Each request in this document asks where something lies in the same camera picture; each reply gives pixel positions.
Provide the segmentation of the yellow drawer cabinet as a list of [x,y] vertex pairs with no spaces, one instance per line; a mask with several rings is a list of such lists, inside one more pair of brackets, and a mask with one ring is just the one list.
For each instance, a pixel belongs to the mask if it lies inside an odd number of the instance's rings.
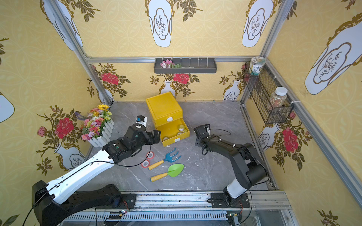
[[[164,147],[190,136],[190,130],[183,120],[183,110],[171,92],[150,97],[146,99],[146,103],[156,130],[161,131],[160,139]],[[179,129],[180,125],[188,131],[177,135],[179,130],[183,130]]]

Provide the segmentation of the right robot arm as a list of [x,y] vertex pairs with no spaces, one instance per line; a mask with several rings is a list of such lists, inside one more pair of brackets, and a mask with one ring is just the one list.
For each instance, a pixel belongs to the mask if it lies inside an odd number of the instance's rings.
[[210,125],[200,125],[193,129],[196,134],[196,146],[202,148],[202,154],[218,153],[231,162],[235,179],[224,189],[228,202],[235,201],[261,180],[269,176],[265,162],[251,143],[235,144],[220,135],[209,134]]

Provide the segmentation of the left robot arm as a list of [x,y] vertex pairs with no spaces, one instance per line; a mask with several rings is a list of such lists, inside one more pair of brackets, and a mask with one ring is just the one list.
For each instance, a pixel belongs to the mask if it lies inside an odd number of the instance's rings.
[[161,131],[147,132],[142,124],[130,126],[123,137],[112,140],[93,157],[67,174],[48,183],[40,180],[32,187],[32,208],[41,226],[57,226],[67,217],[99,206],[117,208],[124,204],[122,193],[114,185],[88,192],[78,189],[102,172],[119,166],[135,156],[143,146],[160,142]]

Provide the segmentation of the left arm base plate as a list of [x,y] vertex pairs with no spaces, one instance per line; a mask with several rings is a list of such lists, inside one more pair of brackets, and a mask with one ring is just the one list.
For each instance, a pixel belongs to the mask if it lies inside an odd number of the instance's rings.
[[113,200],[112,207],[116,209],[133,209],[135,207],[137,195],[130,193],[130,194],[121,194],[116,196]]

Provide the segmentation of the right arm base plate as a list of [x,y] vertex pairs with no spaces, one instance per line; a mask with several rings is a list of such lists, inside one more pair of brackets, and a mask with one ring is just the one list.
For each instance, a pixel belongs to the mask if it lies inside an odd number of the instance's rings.
[[250,198],[247,194],[242,194],[238,198],[231,198],[226,193],[212,193],[207,202],[211,204],[214,209],[221,208],[250,208]]

